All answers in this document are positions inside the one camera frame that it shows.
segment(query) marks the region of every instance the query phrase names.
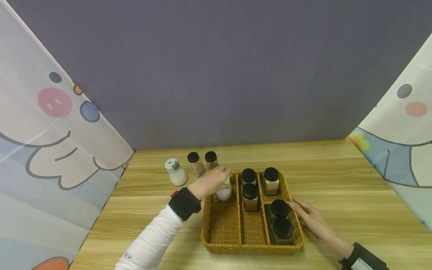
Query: black lid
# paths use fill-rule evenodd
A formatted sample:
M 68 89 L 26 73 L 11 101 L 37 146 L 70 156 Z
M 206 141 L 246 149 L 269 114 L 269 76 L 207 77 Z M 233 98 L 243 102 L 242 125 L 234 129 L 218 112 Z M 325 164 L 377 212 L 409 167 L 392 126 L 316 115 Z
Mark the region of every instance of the black lid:
M 278 170 L 276 170 L 273 167 L 268 167 L 265 171 L 264 171 L 264 177 L 268 180 L 268 181 L 276 181 L 277 179 L 279 179 L 279 172 Z
M 213 152 L 213 151 L 208 151 L 207 153 L 206 153 L 206 161 L 207 162 L 214 162 L 215 160 L 217 160 L 217 156 L 216 156 L 216 153 L 215 152 Z
M 278 217 L 273 222 L 273 230 L 282 239 L 288 239 L 292 236 L 293 227 L 289 220 Z
M 241 178 L 246 182 L 252 183 L 257 179 L 257 174 L 251 168 L 247 168 L 241 172 Z
M 246 184 L 243 186 L 243 196 L 246 199 L 253 200 L 258 196 L 258 188 L 254 184 Z
M 275 216 L 286 217 L 289 212 L 289 207 L 283 200 L 274 200 L 271 203 L 270 209 Z
M 187 156 L 187 161 L 189 161 L 190 163 L 195 163 L 200 159 L 200 155 L 198 155 L 197 152 L 190 152 L 189 155 Z

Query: white cartoon panel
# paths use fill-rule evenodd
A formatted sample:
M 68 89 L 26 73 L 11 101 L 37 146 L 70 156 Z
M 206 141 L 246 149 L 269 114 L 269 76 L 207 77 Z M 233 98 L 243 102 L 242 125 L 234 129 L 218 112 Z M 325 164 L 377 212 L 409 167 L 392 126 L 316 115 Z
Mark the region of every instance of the white cartoon panel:
M 0 25 L 0 269 L 66 270 L 133 150 L 5 0 Z
M 349 138 L 432 232 L 432 36 Z

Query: gray wall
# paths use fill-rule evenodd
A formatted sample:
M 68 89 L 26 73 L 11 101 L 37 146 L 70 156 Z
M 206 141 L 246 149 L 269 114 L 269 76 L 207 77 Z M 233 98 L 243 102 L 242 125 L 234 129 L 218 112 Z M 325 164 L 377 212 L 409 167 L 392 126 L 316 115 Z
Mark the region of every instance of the gray wall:
M 344 138 L 432 1 L 8 0 L 136 150 Z

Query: spice jar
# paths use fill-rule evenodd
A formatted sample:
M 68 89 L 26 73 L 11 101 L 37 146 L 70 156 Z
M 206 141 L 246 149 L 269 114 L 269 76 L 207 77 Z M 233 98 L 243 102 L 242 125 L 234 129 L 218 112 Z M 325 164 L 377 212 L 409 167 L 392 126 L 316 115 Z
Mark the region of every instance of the spice jar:
M 294 228 L 289 220 L 278 217 L 270 226 L 270 242 L 273 245 L 292 245 Z
M 187 156 L 187 161 L 189 162 L 192 173 L 195 175 L 195 177 L 198 178 L 206 172 L 203 162 L 201 161 L 200 156 L 197 152 L 190 152 Z
M 258 211 L 258 188 L 254 184 L 243 186 L 243 207 L 245 211 Z
M 257 185 L 257 174 L 251 168 L 244 169 L 241 172 L 241 178 L 243 180 L 243 185 L 254 184 Z
M 186 182 L 187 174 L 176 159 L 168 159 L 165 162 L 165 169 L 169 173 L 169 178 L 174 186 L 181 186 Z
M 270 205 L 270 211 L 268 213 L 270 220 L 275 220 L 277 218 L 286 218 L 289 213 L 289 206 L 283 200 L 274 200 Z
M 229 200 L 231 198 L 232 185 L 231 185 L 231 182 L 229 180 L 229 176 L 225 179 L 224 184 L 228 184 L 229 187 L 216 192 L 216 198 L 218 200 Z
M 209 171 L 213 170 L 219 165 L 219 162 L 217 161 L 216 153 L 213 151 L 208 151 L 205 155 L 206 162 L 207 162 L 207 168 Z
M 264 171 L 263 190 L 264 195 L 277 195 L 279 189 L 279 172 L 273 167 Z

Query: basket divider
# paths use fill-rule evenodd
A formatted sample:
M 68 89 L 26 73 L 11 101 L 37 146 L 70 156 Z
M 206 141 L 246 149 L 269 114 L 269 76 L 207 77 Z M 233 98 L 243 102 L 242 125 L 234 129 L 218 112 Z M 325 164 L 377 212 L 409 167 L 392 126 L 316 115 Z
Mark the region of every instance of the basket divider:
M 210 219 L 211 219 L 212 196 L 207 196 L 204 201 L 203 225 L 201 230 L 201 241 L 207 247 L 210 236 Z
M 262 219 L 263 219 L 263 223 L 264 223 L 264 227 L 265 227 L 265 233 L 266 233 L 266 244 L 270 245 L 270 235 L 269 235 L 269 230 L 268 230 L 268 225 L 267 225 L 267 216 L 266 216 L 266 210 L 264 208 L 265 207 L 265 205 L 264 205 L 264 191 L 263 191 L 263 186 L 262 186 L 259 172 L 257 172 L 257 186 L 258 186 L 258 193 L 260 195 L 260 211 L 262 214 Z
M 241 217 L 240 217 L 240 207 L 242 202 L 240 201 L 240 199 L 242 197 L 240 197 L 240 186 L 239 186 L 239 179 L 238 179 L 238 172 L 234 172 L 235 174 L 235 185 L 234 188 L 237 191 L 237 198 L 236 198 L 236 202 L 237 202 L 237 232 L 238 232 L 238 244 L 241 245 Z

